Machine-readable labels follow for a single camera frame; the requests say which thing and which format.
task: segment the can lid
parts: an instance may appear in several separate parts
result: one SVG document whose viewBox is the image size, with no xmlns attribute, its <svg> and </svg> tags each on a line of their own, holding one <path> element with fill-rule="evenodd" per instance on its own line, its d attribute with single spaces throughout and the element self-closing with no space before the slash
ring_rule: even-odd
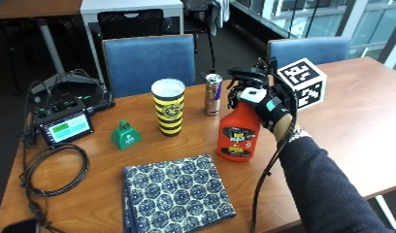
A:
<svg viewBox="0 0 396 233">
<path fill-rule="evenodd" d="M 208 74 L 205 79 L 207 79 L 208 83 L 221 83 L 222 82 L 222 77 L 217 74 Z"/>
</svg>

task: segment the orange spray bottle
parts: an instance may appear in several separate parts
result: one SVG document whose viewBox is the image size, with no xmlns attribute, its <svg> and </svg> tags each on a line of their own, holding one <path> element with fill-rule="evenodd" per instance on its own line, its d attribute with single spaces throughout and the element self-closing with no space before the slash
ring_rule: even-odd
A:
<svg viewBox="0 0 396 233">
<path fill-rule="evenodd" d="M 234 82 L 228 95 L 228 108 L 234 109 L 221 118 L 219 128 L 217 154 L 228 160 L 245 162 L 253 157 L 260 130 L 260 117 L 253 106 L 238 101 L 241 92 L 252 87 L 265 88 L 268 80 L 261 73 L 230 69 L 228 74 L 233 76 L 228 89 Z"/>
</svg>

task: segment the wristwatch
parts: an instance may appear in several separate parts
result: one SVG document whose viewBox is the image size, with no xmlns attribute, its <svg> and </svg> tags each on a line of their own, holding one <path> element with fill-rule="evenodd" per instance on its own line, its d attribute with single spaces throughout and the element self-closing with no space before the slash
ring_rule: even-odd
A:
<svg viewBox="0 0 396 233">
<path fill-rule="evenodd" d="M 288 139 L 288 144 L 294 141 L 296 139 L 298 138 L 302 138 L 302 137 L 312 137 L 310 134 L 306 132 L 305 129 L 296 129 L 292 131 L 292 134 L 289 136 L 289 139 Z"/>
</svg>

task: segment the patterned notebook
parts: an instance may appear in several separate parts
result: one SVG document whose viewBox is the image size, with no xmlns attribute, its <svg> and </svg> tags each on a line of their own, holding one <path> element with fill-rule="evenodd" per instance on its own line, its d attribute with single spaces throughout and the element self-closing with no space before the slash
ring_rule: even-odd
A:
<svg viewBox="0 0 396 233">
<path fill-rule="evenodd" d="M 123 169 L 127 233 L 193 232 L 236 215 L 209 154 Z"/>
</svg>

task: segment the energy drink can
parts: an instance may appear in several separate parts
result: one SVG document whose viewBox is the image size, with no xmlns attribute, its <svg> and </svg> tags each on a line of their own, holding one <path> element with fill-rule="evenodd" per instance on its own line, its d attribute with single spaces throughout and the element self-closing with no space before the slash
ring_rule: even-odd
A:
<svg viewBox="0 0 396 233">
<path fill-rule="evenodd" d="M 220 75 L 217 74 L 207 75 L 204 111 L 208 115 L 212 115 L 212 116 L 220 113 L 221 83 L 222 83 L 222 77 Z"/>
</svg>

